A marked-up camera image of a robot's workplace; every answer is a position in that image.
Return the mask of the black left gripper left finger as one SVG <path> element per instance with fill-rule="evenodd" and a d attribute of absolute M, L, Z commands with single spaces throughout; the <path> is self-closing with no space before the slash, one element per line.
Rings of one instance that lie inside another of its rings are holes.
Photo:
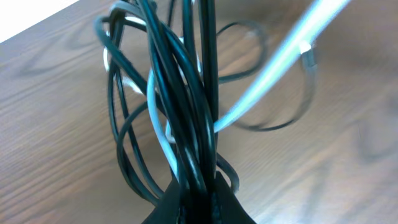
<path fill-rule="evenodd" d="M 173 178 L 158 205 L 142 224 L 178 224 L 180 223 L 180 185 Z"/>

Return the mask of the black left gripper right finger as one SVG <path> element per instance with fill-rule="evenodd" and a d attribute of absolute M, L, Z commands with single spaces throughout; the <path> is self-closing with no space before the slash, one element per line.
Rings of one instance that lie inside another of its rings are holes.
<path fill-rule="evenodd" d="M 220 172 L 215 178 L 216 220 L 222 224 L 256 224 L 245 212 Z"/>

